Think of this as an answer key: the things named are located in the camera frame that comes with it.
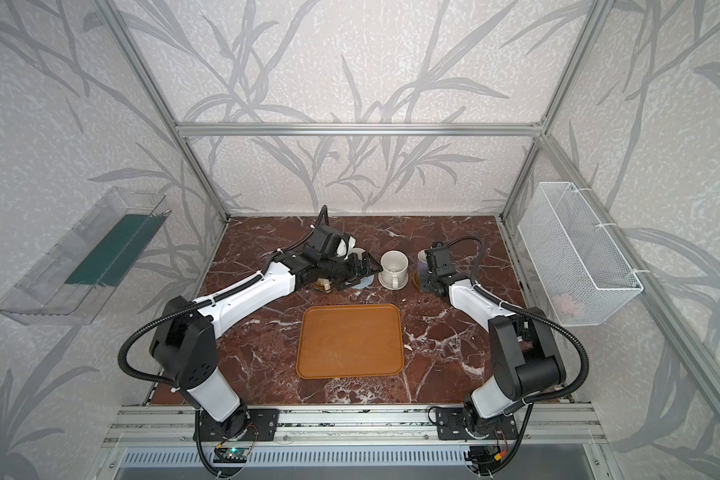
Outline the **cream yellow mug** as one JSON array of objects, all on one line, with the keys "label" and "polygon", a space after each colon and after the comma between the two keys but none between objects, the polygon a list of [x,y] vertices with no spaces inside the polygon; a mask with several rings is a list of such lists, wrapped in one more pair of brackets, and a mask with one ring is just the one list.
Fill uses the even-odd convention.
[{"label": "cream yellow mug", "polygon": [[312,287],[318,291],[330,293],[332,291],[332,282],[328,279],[319,278],[312,284]]}]

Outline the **white mug blue handle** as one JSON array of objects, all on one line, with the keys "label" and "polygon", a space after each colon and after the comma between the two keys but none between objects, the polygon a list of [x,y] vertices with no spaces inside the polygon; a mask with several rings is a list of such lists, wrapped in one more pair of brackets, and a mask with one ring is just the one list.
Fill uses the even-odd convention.
[{"label": "white mug blue handle", "polygon": [[352,248],[352,249],[349,250],[348,255],[349,255],[349,256],[355,255],[355,256],[357,256],[358,258],[362,258],[362,256],[363,256],[364,253],[365,253],[365,250],[364,250],[364,249],[358,248],[358,247],[354,247],[354,248]]}]

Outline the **grey round felt coaster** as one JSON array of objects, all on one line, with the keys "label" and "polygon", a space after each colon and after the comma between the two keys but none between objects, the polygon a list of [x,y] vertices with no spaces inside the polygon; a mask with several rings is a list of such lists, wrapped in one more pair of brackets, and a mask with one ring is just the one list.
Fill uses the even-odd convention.
[{"label": "grey round felt coaster", "polygon": [[374,281],[373,275],[364,277],[357,284],[353,285],[352,289],[355,289],[355,290],[365,289],[365,288],[369,287],[373,283],[373,281]]}]

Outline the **white mug cream handle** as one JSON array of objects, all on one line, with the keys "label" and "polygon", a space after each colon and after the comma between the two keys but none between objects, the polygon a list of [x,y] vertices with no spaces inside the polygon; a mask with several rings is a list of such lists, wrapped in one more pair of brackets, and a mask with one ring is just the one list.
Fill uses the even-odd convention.
[{"label": "white mug cream handle", "polygon": [[408,275],[409,262],[403,252],[397,250],[385,252],[381,257],[380,264],[381,272],[385,272],[387,275]]}]

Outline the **beige patterned round coaster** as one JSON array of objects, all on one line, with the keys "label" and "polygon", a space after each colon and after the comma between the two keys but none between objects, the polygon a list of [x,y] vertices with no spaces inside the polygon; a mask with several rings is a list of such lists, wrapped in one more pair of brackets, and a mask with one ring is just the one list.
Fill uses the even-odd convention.
[{"label": "beige patterned round coaster", "polygon": [[378,280],[383,288],[390,291],[398,291],[408,284],[409,277],[407,274],[387,275],[385,272],[381,272],[378,274]]}]

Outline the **white mug purple handle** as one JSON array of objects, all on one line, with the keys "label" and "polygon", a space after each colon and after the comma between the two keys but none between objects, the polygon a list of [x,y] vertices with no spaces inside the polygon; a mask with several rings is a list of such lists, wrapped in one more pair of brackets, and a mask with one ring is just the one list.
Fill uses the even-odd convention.
[{"label": "white mug purple handle", "polygon": [[427,268],[428,264],[427,264],[427,256],[426,256],[426,251],[425,251],[425,250],[421,250],[421,251],[418,252],[418,254],[417,254],[417,262],[418,262],[418,266],[419,266],[419,267]]}]

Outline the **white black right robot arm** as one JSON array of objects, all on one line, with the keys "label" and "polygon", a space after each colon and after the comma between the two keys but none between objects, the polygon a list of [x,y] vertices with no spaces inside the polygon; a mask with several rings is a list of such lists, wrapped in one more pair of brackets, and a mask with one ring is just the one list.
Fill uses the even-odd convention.
[{"label": "white black right robot arm", "polygon": [[487,331],[492,376],[464,402],[467,418],[477,423],[506,416],[566,380],[566,368],[549,324],[538,309],[506,302],[454,265],[449,246],[435,242],[424,251],[426,271],[419,281]]}]

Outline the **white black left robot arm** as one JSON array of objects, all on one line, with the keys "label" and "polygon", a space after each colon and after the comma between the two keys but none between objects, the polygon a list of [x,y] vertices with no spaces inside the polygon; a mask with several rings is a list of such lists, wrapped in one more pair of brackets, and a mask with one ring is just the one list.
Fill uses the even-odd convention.
[{"label": "white black left robot arm", "polygon": [[150,355],[173,389],[194,408],[223,423],[244,407],[220,372],[218,338],[248,315],[319,279],[341,290],[380,271],[380,263],[367,252],[322,259],[278,253],[264,272],[213,295],[193,301],[181,296],[171,300],[164,314],[173,317],[156,328]]}]

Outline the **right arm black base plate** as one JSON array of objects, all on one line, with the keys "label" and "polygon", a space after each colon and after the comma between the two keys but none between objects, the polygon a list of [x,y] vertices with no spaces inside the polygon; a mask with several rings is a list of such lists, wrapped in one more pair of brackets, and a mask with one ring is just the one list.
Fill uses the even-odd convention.
[{"label": "right arm black base plate", "polygon": [[484,419],[464,407],[431,406],[427,418],[437,429],[439,440],[515,440],[518,425],[513,416]]}]

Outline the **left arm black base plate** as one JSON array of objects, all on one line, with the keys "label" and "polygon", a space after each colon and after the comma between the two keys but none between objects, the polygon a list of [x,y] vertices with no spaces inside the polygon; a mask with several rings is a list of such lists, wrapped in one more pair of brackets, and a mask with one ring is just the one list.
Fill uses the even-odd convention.
[{"label": "left arm black base plate", "polygon": [[274,440],[280,411],[276,408],[238,408],[229,418],[218,422],[204,410],[196,412],[194,440],[200,442]]}]

